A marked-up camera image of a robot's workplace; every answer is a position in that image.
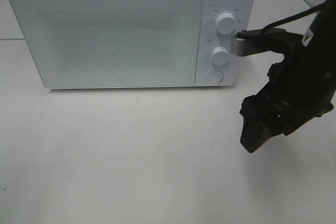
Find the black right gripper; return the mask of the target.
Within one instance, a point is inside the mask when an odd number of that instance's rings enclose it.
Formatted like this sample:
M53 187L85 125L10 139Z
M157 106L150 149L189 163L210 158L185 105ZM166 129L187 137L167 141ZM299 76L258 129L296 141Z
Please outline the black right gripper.
M267 84L241 104L240 143L248 153L333 109L335 43L330 36L313 36L307 45L302 43L303 35L280 28L265 35L261 30L242 31L236 37L256 38L259 53L273 51L284 56L270 67Z

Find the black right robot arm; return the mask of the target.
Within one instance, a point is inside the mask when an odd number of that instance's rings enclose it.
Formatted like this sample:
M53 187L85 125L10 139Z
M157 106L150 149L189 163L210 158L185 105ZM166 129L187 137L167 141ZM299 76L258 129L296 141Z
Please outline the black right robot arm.
M253 153L274 136L289 135L332 111L335 94L335 0L230 39L232 54L283 54L268 71L267 84L246 97L240 142Z

